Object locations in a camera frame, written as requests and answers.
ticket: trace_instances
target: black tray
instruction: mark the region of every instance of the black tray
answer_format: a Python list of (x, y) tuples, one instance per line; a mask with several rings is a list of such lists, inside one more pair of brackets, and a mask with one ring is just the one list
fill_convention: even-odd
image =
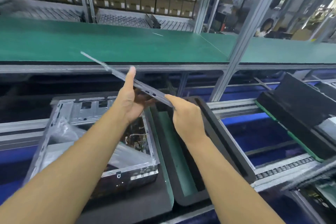
[[(198, 105), (201, 108), (204, 128), (207, 135), (210, 137), (217, 149), (222, 153), (222, 155), (228, 160), (228, 162), (234, 167), (234, 169), (249, 183), (255, 181), (255, 174), (251, 167), (248, 165), (240, 151), (237, 149), (235, 144), (230, 139), (229, 135), (225, 132), (223, 127), (218, 122), (216, 116), (212, 113), (207, 104), (199, 97), (188, 97), (186, 100)], [(163, 159), (167, 168), (168, 176), (172, 186), (174, 199), (179, 205), (187, 206), (192, 205), (196, 202), (200, 202), (209, 199), (207, 190), (205, 189), (201, 174), (194, 162), (191, 154), (189, 153), (186, 145), (179, 137), (177, 132), (174, 130), (174, 135), (179, 141), (181, 146), (183, 156), (187, 162), (188, 168), (191, 172), (192, 178), (194, 179), (195, 186), (198, 190), (197, 193), (185, 196), (183, 194), (182, 186), (177, 175), (177, 171), (174, 165), (172, 154), (169, 150), (169, 145), (164, 134), (163, 126), (160, 122), (159, 112), (168, 112), (170, 122), (173, 118), (173, 109), (162, 104), (156, 103), (155, 106), (150, 108), (155, 124), (155, 129), (160, 142), (160, 147), (162, 149)]]
[(336, 114), (333, 99), (286, 74), (275, 90), (262, 92), (256, 101), (285, 126), (305, 150), (313, 153), (316, 160), (336, 155), (336, 145), (317, 130), (317, 125)]

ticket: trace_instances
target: green strip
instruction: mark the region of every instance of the green strip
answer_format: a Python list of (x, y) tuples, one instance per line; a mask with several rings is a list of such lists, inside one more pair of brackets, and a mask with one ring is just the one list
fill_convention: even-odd
[(157, 155), (159, 156), (160, 165), (161, 165), (162, 172), (163, 172), (163, 177), (165, 178), (165, 182), (166, 182), (166, 186), (167, 186), (167, 191), (168, 191), (168, 195), (169, 195), (169, 199), (170, 199), (170, 205), (171, 205), (171, 208), (173, 208), (174, 194), (173, 194), (173, 190), (172, 190), (171, 185), (170, 185), (168, 172), (167, 172), (166, 165), (165, 165), (165, 162), (164, 162), (164, 159), (163, 159), (163, 156), (162, 156), (161, 146), (160, 146), (160, 142), (159, 142), (159, 139), (158, 139), (158, 134), (157, 134), (156, 129), (155, 129), (153, 116), (152, 116), (152, 113), (151, 113), (149, 108), (147, 108), (145, 110), (145, 114), (146, 114), (146, 117), (148, 118), (150, 128), (151, 128), (152, 133), (153, 133), (155, 146), (156, 146), (156, 150), (157, 150)]
[(180, 181), (184, 196), (189, 196), (198, 192), (194, 179), (189, 170), (186, 159), (183, 155), (181, 146), (176, 138), (173, 124), (167, 112), (159, 112), (159, 118), (168, 142), (170, 153), (173, 157), (177, 176)]
[(283, 128), (287, 130), (288, 135), (293, 138), (310, 156), (312, 156), (316, 161), (323, 162), (324, 159), (319, 158), (315, 153), (313, 153), (303, 142), (300, 141), (292, 132), (290, 132), (284, 125), (282, 125), (269, 111), (267, 111), (260, 103), (255, 101), (256, 105), (263, 110), (269, 117), (279, 123)]

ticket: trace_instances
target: person's left hand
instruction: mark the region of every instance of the person's left hand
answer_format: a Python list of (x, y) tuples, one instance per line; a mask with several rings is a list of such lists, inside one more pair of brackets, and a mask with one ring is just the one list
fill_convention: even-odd
[(113, 107), (118, 109), (119, 115), (121, 115), (128, 124), (139, 117), (146, 106), (155, 102), (155, 99), (149, 95), (140, 94), (140, 90), (133, 89), (135, 72), (135, 67), (131, 66), (126, 75), (124, 86), (120, 89), (113, 103)]

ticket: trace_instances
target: person's right hand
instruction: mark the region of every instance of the person's right hand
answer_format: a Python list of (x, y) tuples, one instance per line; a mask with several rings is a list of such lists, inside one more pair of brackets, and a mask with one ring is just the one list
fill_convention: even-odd
[(193, 103), (172, 95), (165, 97), (173, 104), (175, 129), (185, 144), (206, 138), (201, 109)]

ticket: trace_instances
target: green workbench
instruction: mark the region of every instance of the green workbench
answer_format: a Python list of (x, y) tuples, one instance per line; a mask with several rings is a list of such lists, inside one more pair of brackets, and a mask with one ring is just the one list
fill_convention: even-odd
[[(0, 17), (0, 60), (225, 64), (237, 36)], [(255, 38), (242, 63), (336, 63), (334, 44)]]

